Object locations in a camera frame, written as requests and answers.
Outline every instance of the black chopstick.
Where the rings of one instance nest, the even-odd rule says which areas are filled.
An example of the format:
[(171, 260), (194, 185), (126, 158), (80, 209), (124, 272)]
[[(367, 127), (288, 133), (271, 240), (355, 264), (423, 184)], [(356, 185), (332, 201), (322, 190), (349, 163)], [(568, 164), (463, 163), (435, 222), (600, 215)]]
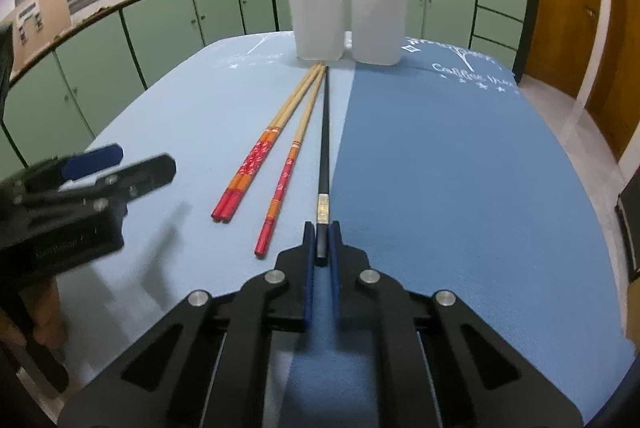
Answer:
[(316, 218), (316, 265), (328, 263), (327, 236), (329, 228), (329, 68), (324, 72), (324, 108), (322, 110), (322, 141), (320, 143), (320, 176), (318, 178), (318, 217)]

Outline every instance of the human hand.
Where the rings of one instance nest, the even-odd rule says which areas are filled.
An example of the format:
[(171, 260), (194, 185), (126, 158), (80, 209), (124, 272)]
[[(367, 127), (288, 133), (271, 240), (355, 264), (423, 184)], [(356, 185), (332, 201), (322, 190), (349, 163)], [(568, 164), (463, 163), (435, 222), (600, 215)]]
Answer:
[[(60, 294), (55, 278), (44, 280), (22, 291), (20, 296), (35, 323), (33, 338), (41, 345), (59, 348), (66, 341), (66, 330), (60, 313)], [(25, 346), (20, 329), (0, 309), (0, 341)]]

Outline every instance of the light blue tablecloth section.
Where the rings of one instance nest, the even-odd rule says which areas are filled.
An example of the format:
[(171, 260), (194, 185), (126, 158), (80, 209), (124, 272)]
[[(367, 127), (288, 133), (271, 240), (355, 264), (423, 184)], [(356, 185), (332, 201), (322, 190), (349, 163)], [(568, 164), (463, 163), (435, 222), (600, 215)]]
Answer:
[[(66, 364), (81, 384), (190, 291), (206, 289), (214, 296), (236, 291), (248, 278), (272, 268), (277, 253), (302, 241), (304, 222), (316, 217), (322, 91), (267, 258), (258, 261), (254, 246), (303, 104), (233, 221), (214, 224), (210, 213), (308, 65), (296, 59), (290, 33), (212, 44), (156, 82), (91, 145), (119, 143), (123, 166), (167, 152), (176, 161), (177, 174), (171, 185), (130, 204), (121, 252), (59, 279), (70, 335)], [(354, 63), (331, 65), (333, 169)], [(284, 367), (279, 374), (286, 378), (286, 361)]]
[[(507, 69), (412, 42), (394, 68), (356, 67), (332, 219), (406, 289), (455, 291), (588, 421), (634, 357), (591, 203)], [(341, 339), (314, 313), (281, 426), (377, 426), (370, 340)]]
[[(438, 43), (405, 49), (399, 66), (358, 65), (355, 81), (351, 60), (331, 64), (332, 218), (345, 242), (407, 289), (459, 293), (590, 418), (633, 348), (580, 181), (507, 69)], [(290, 33), (223, 40), (164, 76), (94, 141), (121, 144), (123, 164), (167, 152), (177, 175), (129, 206), (122, 252), (59, 279), (66, 363), (81, 384), (190, 291), (235, 291), (300, 242), (304, 221), (315, 220), (322, 93), (268, 258), (254, 258), (255, 240), (302, 106), (231, 224), (214, 224), (210, 212), (307, 66)], [(316, 276), (312, 331), (292, 364), (275, 351), (267, 426), (283, 395), (283, 427), (375, 426), (370, 339), (336, 335), (328, 270)]]

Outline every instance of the chopstick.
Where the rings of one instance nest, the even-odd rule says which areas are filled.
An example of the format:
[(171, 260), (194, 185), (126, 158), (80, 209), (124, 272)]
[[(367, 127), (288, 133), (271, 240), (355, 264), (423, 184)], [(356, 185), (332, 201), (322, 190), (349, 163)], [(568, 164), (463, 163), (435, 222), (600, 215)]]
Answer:
[(277, 138), (282, 132), (282, 129), (285, 127), (285, 125), (287, 125), (287, 122), (289, 121), (291, 115), (295, 112), (296, 108), (298, 108), (300, 101), (302, 101), (302, 98), (305, 96), (307, 90), (309, 89), (309, 87), (311, 87), (313, 80), (316, 78), (319, 70), (322, 70), (322, 64), (315, 63), (306, 72), (305, 77), (303, 78), (304, 84), (302, 85), (302, 88), (289, 102), (286, 110), (278, 119), (274, 127), (271, 129), (268, 137), (262, 142), (260, 148), (255, 151), (255, 154), (251, 158), (245, 173), (242, 174), (242, 176), (239, 178), (238, 183), (236, 183), (236, 187), (233, 189), (231, 195), (229, 196), (229, 199), (226, 201), (226, 204), (222, 209), (222, 212), (220, 213), (220, 220), (222, 220), (223, 222), (228, 223), (236, 213), (236, 210), (238, 209), (238, 206), (240, 205), (244, 194), (254, 180), (255, 174), (258, 172), (258, 170), (260, 170), (262, 163), (271, 151), (271, 147), (273, 147), (273, 144), (276, 142)]
[(320, 174), (318, 177), (318, 215), (316, 216), (316, 265), (327, 265), (329, 233), (329, 68), (324, 71), (324, 104), (322, 107), (322, 142), (320, 143)]
[(302, 115), (302, 118), (300, 119), (300, 125), (298, 126), (296, 135), (293, 138), (293, 143), (291, 144), (289, 155), (287, 156), (287, 160), (285, 161), (284, 167), (282, 168), (280, 178), (278, 179), (276, 190), (273, 194), (273, 199), (271, 199), (271, 204), (269, 205), (267, 216), (264, 219), (262, 230), (260, 231), (260, 235), (258, 236), (258, 242), (255, 245), (254, 253), (258, 258), (263, 258), (267, 254), (267, 251), (269, 249), (271, 236), (273, 235), (273, 230), (275, 229), (276, 221), (278, 220), (278, 215), (280, 214), (282, 200), (284, 199), (284, 196), (287, 192), (290, 176), (293, 172), (293, 167), (296, 164), (296, 158), (298, 157), (300, 147), (302, 146), (302, 141), (305, 137), (306, 128), (309, 125), (309, 119), (316, 104), (316, 98), (318, 98), (318, 91), (320, 89), (320, 85), (322, 84), (323, 74), (324, 68), (321, 68), (316, 75), (316, 81), (313, 85), (313, 88), (311, 89), (311, 94), (309, 95), (308, 102), (306, 103), (305, 111)]
[(244, 158), (244, 161), (240, 165), (240, 168), (238, 169), (238, 171), (236, 171), (235, 176), (233, 177), (233, 179), (231, 180), (229, 185), (226, 187), (226, 190), (222, 194), (222, 197), (218, 201), (218, 204), (216, 205), (214, 210), (211, 212), (211, 218), (213, 218), (214, 221), (220, 222), (222, 220), (222, 210), (225, 208), (226, 203), (229, 201), (229, 198), (231, 197), (231, 194), (236, 189), (236, 185), (238, 185), (239, 180), (246, 173), (246, 169), (249, 166), (249, 163), (251, 162), (251, 160), (253, 159), (256, 151), (260, 150), (263, 142), (265, 142), (267, 140), (267, 138), (269, 137), (269, 135), (273, 131), (273, 128), (276, 126), (277, 122), (279, 121), (280, 117), (287, 110), (287, 107), (291, 103), (291, 100), (293, 100), (293, 98), (300, 92), (300, 89), (302, 89), (302, 87), (304, 86), (305, 81), (306, 81), (306, 78), (303, 78), (300, 81), (300, 83), (293, 90), (293, 92), (291, 93), (289, 98), (287, 98), (287, 100), (284, 102), (283, 106), (280, 108), (280, 110), (278, 110), (276, 115), (273, 117), (273, 119), (271, 120), (269, 125), (267, 125), (267, 128), (264, 129), (264, 132), (262, 133), (262, 135), (260, 136), (258, 141), (256, 141), (256, 143), (253, 146), (253, 148), (249, 151), (249, 154), (247, 155), (247, 157)]

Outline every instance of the triangular cutout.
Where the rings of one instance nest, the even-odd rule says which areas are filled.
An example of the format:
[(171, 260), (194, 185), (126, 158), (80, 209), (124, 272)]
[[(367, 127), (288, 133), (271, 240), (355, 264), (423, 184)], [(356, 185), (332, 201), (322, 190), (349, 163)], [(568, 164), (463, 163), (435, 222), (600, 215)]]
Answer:
[(174, 325), (129, 364), (122, 379), (153, 392), (160, 385), (162, 374), (174, 352), (182, 332), (181, 325)]
[(487, 390), (495, 390), (520, 377), (518, 370), (471, 325), (463, 324), (461, 329), (482, 384)]

